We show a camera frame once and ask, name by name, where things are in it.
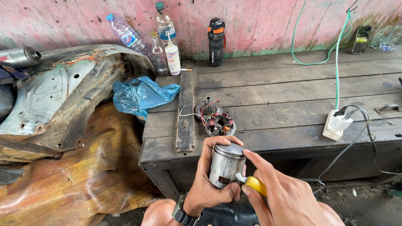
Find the wristwatch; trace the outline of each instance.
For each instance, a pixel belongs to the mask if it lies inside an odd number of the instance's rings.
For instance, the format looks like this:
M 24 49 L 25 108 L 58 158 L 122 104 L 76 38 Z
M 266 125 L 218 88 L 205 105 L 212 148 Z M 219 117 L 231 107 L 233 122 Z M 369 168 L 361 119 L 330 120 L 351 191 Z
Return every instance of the wristwatch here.
M 183 203 L 184 203 L 184 199 L 186 198 L 187 194 L 180 195 L 180 197 L 178 198 L 176 205 L 174 206 L 174 209 L 173 209 L 172 217 L 177 222 L 181 223 L 183 226 L 196 226 L 198 224 L 198 221 L 200 220 L 200 217 L 202 216 L 202 212 L 197 218 L 193 218 L 193 217 L 188 216 L 183 211 Z

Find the black watch strap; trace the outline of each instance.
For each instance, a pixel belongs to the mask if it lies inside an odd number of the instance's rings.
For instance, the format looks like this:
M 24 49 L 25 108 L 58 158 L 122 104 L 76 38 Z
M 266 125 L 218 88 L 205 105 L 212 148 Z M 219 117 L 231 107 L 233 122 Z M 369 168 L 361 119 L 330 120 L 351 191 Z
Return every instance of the black watch strap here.
M 176 214 L 175 220 L 184 226 L 196 226 L 198 224 L 198 221 L 199 221 L 199 218 L 201 217 L 201 215 L 197 218 L 192 218 L 192 217 L 188 216 L 185 212 L 180 210 Z

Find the yellow tube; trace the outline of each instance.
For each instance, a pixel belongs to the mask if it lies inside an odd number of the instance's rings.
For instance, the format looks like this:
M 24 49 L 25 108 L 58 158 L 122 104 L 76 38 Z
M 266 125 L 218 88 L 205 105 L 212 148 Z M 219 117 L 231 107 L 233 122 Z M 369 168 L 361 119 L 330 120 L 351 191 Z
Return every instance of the yellow tube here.
M 247 177 L 247 181 L 246 181 L 245 185 L 254 188 L 254 190 L 256 190 L 258 193 L 260 193 L 260 195 L 262 195 L 263 197 L 265 197 L 265 198 L 267 197 L 267 189 L 266 189 L 265 185 L 257 178 L 252 177 L 252 176 Z

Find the smartphone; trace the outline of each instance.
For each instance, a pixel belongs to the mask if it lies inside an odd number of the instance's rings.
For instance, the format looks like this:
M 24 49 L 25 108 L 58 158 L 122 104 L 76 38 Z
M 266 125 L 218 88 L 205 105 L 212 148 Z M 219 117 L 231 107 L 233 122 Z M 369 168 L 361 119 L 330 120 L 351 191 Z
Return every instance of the smartphone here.
M 356 32 L 355 44 L 352 54 L 362 54 L 366 48 L 367 41 L 371 32 L 371 26 L 360 26 Z

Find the brown mat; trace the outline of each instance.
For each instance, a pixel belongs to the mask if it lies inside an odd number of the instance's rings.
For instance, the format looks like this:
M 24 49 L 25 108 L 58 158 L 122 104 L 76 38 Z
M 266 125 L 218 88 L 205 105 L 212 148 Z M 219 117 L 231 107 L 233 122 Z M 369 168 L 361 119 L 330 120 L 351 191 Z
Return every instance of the brown mat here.
M 98 106 L 86 136 L 84 148 L 24 165 L 21 178 L 0 187 L 1 226 L 97 225 L 162 196 L 138 166 L 142 128 L 133 115 Z

